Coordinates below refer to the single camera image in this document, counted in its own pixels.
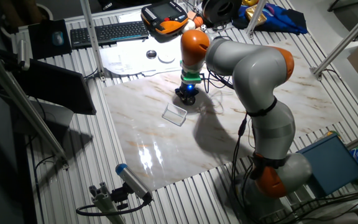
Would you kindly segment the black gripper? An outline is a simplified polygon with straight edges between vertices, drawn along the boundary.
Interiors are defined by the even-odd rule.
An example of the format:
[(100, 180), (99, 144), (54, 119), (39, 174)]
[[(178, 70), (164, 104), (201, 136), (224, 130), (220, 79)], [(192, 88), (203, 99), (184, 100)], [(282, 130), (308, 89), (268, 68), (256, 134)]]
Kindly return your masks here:
[(195, 84), (186, 84), (181, 82), (179, 88), (175, 90), (175, 94), (179, 97), (182, 103), (194, 103), (195, 96), (198, 94), (198, 89)]

